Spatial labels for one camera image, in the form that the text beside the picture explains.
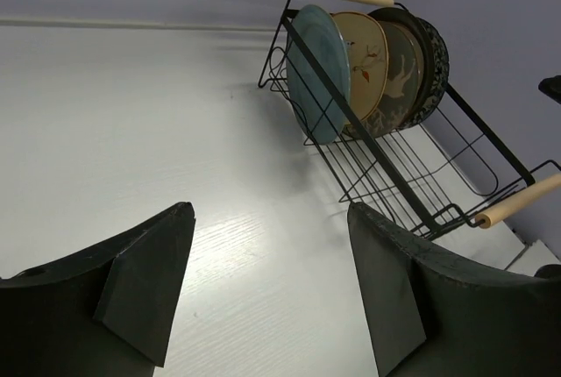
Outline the dark rim cream plate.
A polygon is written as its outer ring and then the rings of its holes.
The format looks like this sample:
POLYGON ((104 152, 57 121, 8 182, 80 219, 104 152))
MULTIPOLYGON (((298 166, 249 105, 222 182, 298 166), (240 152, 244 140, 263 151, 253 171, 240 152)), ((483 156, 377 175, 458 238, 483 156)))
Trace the dark rim cream plate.
POLYGON ((377 21, 387 21, 392 24, 403 26, 407 31, 412 33, 413 38, 421 49, 425 69, 420 88, 417 91, 413 107, 397 127, 398 130, 405 130, 422 122, 422 109, 425 103, 431 98, 433 81, 437 78, 433 45, 420 19, 406 9, 381 8, 371 11, 369 16, 377 21))

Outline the blue floral pattern plate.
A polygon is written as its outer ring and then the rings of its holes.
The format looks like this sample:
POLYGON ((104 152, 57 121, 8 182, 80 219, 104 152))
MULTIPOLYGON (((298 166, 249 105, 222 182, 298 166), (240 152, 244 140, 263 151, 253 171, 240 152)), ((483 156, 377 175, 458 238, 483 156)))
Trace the blue floral pattern plate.
POLYGON ((433 46, 435 72, 430 93, 412 118, 413 125, 422 123, 435 111, 444 96, 450 73, 450 57, 444 39, 434 25, 422 18, 418 18, 418 20, 428 33, 433 46))

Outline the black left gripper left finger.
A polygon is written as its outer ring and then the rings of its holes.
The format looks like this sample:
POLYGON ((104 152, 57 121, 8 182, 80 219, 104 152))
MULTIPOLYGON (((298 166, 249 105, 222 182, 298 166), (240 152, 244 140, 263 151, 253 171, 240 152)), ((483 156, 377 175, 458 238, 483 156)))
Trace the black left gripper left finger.
POLYGON ((166 360, 194 230, 194 208, 180 202, 2 280, 2 375, 153 375, 166 360))

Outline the dark reindeer snowflake plate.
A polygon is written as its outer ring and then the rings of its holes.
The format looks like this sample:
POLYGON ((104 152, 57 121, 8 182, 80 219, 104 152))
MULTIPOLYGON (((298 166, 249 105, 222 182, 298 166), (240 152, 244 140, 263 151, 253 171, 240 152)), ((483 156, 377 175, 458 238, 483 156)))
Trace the dark reindeer snowflake plate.
POLYGON ((392 132, 404 120, 413 107, 424 69, 420 46, 412 33, 397 24, 378 22, 387 38, 387 82, 376 110, 360 120, 374 139, 392 132))

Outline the beige bird pattern plate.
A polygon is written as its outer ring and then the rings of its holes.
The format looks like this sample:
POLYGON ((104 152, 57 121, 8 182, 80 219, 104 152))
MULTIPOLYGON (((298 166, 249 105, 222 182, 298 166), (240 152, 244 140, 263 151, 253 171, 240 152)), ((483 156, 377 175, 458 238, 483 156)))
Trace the beige bird pattern plate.
POLYGON ((386 34, 378 21, 364 13, 341 11, 333 19, 347 45, 350 107, 359 120, 364 120, 378 107, 386 86, 386 34))

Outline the blue-grey ceramic plate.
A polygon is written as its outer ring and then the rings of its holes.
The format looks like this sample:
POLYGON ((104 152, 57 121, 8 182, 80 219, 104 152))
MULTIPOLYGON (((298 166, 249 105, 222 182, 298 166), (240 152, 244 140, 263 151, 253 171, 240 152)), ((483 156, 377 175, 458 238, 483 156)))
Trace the blue-grey ceramic plate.
POLYGON ((294 39, 288 39, 289 98, 304 133, 317 144, 328 145, 343 130, 346 116, 318 72, 324 71, 340 95, 349 101, 351 75, 346 44, 331 14, 315 4, 302 7, 291 25, 319 67, 313 68, 294 39))

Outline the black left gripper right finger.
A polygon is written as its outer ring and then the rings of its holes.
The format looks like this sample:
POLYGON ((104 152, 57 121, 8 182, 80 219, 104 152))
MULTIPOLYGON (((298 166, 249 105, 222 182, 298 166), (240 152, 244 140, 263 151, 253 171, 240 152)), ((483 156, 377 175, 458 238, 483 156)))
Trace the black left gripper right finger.
POLYGON ((364 203, 347 222, 379 375, 559 375, 559 265, 488 267, 364 203))

